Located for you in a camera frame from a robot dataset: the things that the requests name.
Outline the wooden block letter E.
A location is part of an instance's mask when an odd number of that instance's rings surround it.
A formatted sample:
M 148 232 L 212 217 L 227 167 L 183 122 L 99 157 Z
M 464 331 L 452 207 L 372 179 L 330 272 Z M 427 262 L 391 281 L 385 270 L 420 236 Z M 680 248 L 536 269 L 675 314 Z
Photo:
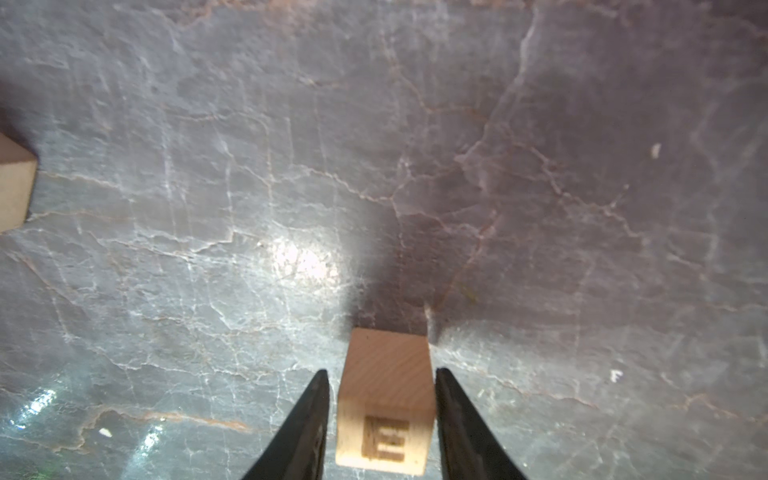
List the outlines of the wooden block letter E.
M 353 329 L 337 397 L 336 463 L 421 476 L 435 417 L 427 338 Z

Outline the wooden block letter R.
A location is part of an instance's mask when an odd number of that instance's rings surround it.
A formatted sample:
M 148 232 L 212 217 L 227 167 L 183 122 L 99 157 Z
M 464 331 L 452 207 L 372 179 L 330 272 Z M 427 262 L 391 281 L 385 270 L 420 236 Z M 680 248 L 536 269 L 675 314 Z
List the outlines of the wooden block letter R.
M 8 136 L 1 135 L 1 232 L 24 224 L 38 167 L 37 157 Z

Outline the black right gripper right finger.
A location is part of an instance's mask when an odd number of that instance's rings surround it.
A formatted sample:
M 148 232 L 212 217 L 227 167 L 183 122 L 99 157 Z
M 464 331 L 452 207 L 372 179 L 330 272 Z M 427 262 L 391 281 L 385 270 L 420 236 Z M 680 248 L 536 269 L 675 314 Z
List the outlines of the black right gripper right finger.
M 442 478 L 527 480 L 448 368 L 435 377 Z

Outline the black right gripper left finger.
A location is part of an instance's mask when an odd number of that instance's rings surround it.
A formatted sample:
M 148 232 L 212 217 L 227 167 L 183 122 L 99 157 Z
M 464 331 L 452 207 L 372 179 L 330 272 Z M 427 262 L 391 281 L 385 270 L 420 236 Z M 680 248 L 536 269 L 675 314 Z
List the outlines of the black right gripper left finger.
M 243 480 L 320 480 L 330 405 L 325 369 L 318 370 Z

